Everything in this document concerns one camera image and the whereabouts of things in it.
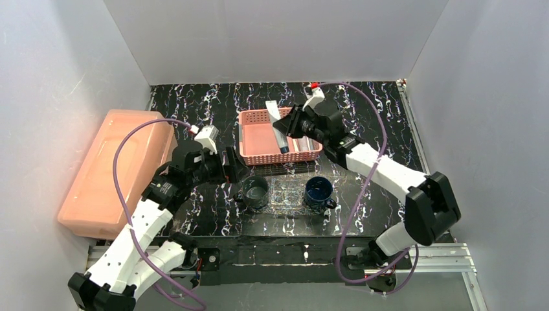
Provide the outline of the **dark green mug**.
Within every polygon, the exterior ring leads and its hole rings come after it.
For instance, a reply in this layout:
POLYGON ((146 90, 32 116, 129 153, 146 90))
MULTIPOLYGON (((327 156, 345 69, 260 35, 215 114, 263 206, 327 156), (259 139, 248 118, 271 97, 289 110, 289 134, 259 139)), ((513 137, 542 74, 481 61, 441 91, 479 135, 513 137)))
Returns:
POLYGON ((262 176, 249 176, 242 181, 240 190, 233 196, 237 203, 251 209, 262 209, 269 204, 269 184, 262 176))

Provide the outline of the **pink perforated plastic basket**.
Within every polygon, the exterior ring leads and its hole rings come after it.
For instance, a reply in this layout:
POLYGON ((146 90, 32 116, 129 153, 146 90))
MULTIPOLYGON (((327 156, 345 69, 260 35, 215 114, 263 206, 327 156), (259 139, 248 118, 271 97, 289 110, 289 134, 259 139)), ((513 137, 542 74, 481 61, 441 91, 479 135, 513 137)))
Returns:
POLYGON ((310 150, 301 150, 297 139, 287 138, 289 152, 281 153, 266 109, 241 111, 238 124, 240 155, 248 166, 313 161, 322 151, 316 141, 310 150))

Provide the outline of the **clear textured acrylic holder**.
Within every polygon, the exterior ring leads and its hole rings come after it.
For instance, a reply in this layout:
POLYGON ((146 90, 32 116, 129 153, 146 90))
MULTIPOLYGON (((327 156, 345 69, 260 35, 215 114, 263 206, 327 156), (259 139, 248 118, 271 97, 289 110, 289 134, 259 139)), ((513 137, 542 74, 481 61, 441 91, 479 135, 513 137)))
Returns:
POLYGON ((302 207, 305 183, 291 176, 273 176, 269 180, 269 206, 273 209, 302 207))

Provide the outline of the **dark blue mug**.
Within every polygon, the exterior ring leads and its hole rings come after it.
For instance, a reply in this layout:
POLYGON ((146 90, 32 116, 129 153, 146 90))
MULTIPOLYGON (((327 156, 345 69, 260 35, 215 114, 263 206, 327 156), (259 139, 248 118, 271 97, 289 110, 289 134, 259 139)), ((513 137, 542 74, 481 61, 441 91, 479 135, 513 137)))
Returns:
POLYGON ((331 182, 322 176, 315 176, 305 184, 303 202, 308 209, 320 214, 326 209, 336 208, 337 203, 331 197, 332 194, 331 182))

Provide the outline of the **clear textured oval tray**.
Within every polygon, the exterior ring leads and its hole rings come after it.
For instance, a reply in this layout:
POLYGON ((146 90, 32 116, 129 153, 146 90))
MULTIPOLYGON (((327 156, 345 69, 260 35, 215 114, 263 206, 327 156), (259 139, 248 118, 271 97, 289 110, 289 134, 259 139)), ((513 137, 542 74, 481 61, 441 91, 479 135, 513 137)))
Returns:
POLYGON ((278 216, 312 216, 324 214, 327 206, 306 200, 306 185, 311 177, 270 176, 266 178, 268 186, 267 205, 255 209, 257 213, 278 216))

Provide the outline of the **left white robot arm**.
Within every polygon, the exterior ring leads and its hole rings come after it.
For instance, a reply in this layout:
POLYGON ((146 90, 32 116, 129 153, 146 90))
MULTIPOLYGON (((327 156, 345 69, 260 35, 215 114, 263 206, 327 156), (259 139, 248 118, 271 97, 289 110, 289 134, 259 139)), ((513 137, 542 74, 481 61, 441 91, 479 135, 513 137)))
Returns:
POLYGON ((239 183, 248 173, 234 147, 215 153, 192 141, 172 152, 144 189, 135 210, 106 252, 68 288, 80 310, 134 310, 138 298, 169 272, 190 263, 197 241, 175 233, 159 249, 146 249, 157 233, 202 184, 239 183))

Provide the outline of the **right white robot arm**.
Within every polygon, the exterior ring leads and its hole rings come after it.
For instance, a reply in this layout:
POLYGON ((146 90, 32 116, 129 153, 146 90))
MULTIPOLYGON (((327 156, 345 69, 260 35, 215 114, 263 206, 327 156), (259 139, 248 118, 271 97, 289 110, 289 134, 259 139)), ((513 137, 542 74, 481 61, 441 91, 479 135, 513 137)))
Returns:
POLYGON ((273 126, 288 137, 308 137, 320 143, 327 158, 346 170, 367 176, 375 167, 371 180, 405 206, 404 219, 378 235, 364 251, 376 264, 415 244, 431 245, 461 218, 447 176, 440 172, 427 175, 380 156, 345 128, 341 113, 333 107, 321 111, 295 105, 273 126))

